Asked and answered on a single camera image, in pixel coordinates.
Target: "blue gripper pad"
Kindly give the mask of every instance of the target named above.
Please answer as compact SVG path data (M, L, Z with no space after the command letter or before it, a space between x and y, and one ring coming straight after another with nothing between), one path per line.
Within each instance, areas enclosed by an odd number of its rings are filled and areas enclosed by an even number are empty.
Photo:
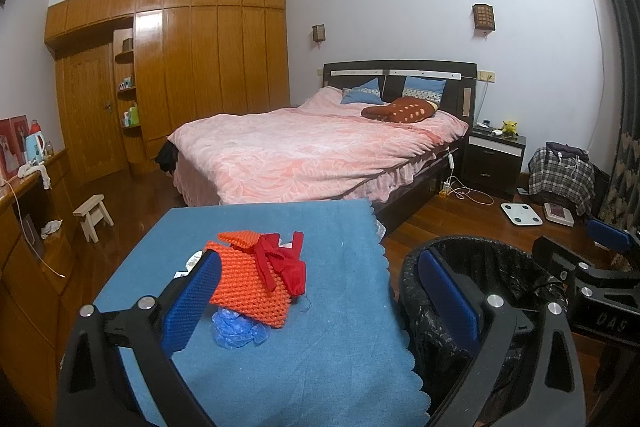
M420 254L418 274L423 288L455 343L475 355L480 348L478 314L430 250Z
M220 256L211 251L204 263L200 260L186 276L190 279L187 287L164 316L161 346L167 357L187 346L221 275Z
M614 252L624 253L631 250L631 238L628 233L614 229L597 219L587 222L587 234L594 241Z

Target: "wooden stool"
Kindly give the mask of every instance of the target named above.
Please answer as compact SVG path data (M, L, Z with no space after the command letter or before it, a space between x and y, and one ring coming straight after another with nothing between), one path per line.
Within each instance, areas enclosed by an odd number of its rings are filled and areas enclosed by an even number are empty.
M111 219L104 203L102 203L103 200L104 194L96 194L78 206L74 211L74 216L84 217L82 231L84 232L84 238L87 242L90 242L92 239L94 243L98 242L98 234L95 233L94 227L100 223L101 219L104 219L109 225L113 226L113 219Z

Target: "wooden wardrobe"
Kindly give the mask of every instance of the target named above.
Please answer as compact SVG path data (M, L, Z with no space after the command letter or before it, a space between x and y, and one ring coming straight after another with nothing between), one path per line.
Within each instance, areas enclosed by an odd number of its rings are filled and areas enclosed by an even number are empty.
M113 57L127 31L135 90L123 98L117 86L127 69ZM56 54L63 135L82 183L127 161L134 171L150 168L189 121L289 105L285 0L67 0L49 7L45 42ZM122 128L132 102L140 126Z

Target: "brown polka dot pillow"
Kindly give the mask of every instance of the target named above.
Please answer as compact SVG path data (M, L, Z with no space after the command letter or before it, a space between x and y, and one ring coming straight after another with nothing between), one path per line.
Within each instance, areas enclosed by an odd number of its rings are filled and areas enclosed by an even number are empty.
M365 107L361 115L369 120L381 120L396 123L416 123L430 116L438 110L438 105L429 100L421 100L414 96L397 98L389 105L380 107Z

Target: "metal bolt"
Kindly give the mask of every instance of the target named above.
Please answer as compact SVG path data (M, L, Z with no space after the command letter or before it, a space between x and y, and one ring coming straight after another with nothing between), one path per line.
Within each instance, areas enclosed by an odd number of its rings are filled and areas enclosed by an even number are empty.
M138 308L141 310L150 310L156 304L156 300L153 297L143 297L138 301Z
M549 304L546 307L549 308L549 311L552 312L554 315L559 315L562 313L562 308L560 307L560 304L558 304L557 302L549 302Z
M80 308L81 317L91 317L95 312L95 308L91 304L85 304Z
M489 306L494 308L501 308L504 304L504 299L499 295L491 294L486 298L486 301L489 303Z

